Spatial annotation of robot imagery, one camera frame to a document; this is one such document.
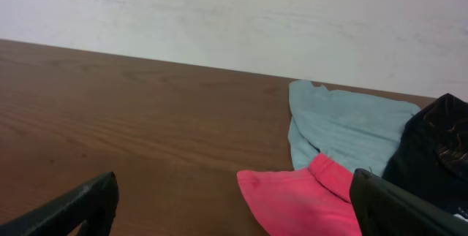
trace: clothing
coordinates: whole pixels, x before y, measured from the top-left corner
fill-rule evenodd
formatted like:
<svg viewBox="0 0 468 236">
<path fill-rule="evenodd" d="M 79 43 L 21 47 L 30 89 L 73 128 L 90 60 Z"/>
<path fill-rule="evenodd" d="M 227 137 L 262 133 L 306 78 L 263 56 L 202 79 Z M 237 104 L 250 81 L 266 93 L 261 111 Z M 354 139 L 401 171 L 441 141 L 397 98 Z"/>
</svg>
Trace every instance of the clothing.
<svg viewBox="0 0 468 236">
<path fill-rule="evenodd" d="M 376 175 L 398 148 L 405 123 L 420 110 L 409 102 L 329 91 L 305 80 L 290 84 L 290 109 L 295 170 L 309 166 L 321 152 L 351 172 L 364 168 Z"/>
<path fill-rule="evenodd" d="M 350 196 L 363 236 L 465 236 L 468 223 L 365 170 L 356 170 Z"/>
<path fill-rule="evenodd" d="M 468 104 L 445 94 L 411 118 L 382 178 L 468 218 Z"/>
<path fill-rule="evenodd" d="M 237 176 L 250 210 L 270 235 L 361 235 L 349 196 L 352 173 L 322 153 L 302 170 L 244 170 Z"/>
</svg>

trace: black object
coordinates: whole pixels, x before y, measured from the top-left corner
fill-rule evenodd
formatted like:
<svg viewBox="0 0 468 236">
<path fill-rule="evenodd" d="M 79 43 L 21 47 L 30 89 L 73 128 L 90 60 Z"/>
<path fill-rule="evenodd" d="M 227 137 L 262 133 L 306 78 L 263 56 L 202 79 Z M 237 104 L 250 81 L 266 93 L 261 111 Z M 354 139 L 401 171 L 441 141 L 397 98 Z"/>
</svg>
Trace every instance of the black object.
<svg viewBox="0 0 468 236">
<path fill-rule="evenodd" d="M 118 203 L 118 186 L 113 172 L 101 174 L 76 189 L 20 218 L 0 226 L 0 235 L 107 236 Z"/>
<path fill-rule="evenodd" d="M 377 177 L 357 169 L 350 198 L 363 236 L 462 236 L 468 223 Z"/>
<path fill-rule="evenodd" d="M 382 178 L 468 218 L 468 104 L 445 94 L 413 116 Z"/>
</svg>

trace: brown wooden surface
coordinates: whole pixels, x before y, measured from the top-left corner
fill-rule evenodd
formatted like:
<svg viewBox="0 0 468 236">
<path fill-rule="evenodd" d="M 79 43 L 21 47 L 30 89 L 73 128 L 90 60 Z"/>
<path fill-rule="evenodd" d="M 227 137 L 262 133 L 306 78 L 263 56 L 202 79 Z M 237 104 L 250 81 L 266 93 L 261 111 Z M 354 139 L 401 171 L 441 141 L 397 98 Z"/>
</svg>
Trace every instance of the brown wooden surface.
<svg viewBox="0 0 468 236">
<path fill-rule="evenodd" d="M 266 235 L 235 174 L 292 169 L 291 81 L 0 40 L 0 223 L 112 170 L 111 235 Z"/>
</svg>

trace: wood grain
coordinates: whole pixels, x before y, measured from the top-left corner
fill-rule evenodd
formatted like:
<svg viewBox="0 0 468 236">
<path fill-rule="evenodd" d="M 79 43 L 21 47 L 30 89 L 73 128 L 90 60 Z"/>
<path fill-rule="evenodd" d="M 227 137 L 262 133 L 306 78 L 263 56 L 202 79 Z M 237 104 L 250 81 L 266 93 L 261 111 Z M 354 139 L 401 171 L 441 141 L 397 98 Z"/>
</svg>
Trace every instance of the wood grain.
<svg viewBox="0 0 468 236">
<path fill-rule="evenodd" d="M 291 81 L 0 40 L 0 223 L 114 171 L 112 235 L 266 235 L 235 174 L 292 169 Z"/>
</svg>

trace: folded cloth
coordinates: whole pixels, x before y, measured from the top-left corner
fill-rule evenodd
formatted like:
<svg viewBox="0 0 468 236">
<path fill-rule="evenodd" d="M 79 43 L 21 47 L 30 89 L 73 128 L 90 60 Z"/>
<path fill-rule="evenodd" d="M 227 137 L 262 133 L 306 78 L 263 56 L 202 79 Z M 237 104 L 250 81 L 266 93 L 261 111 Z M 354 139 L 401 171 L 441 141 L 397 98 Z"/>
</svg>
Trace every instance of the folded cloth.
<svg viewBox="0 0 468 236">
<path fill-rule="evenodd" d="M 468 104 L 445 94 L 411 118 L 382 178 L 468 218 Z"/>
<path fill-rule="evenodd" d="M 290 109 L 295 170 L 321 152 L 351 172 L 363 168 L 379 176 L 398 148 L 405 123 L 420 111 L 409 102 L 329 91 L 305 80 L 290 84 Z"/>
<path fill-rule="evenodd" d="M 322 153 L 302 170 L 244 170 L 237 177 L 250 210 L 270 235 L 361 235 L 349 196 L 352 173 Z"/>
</svg>

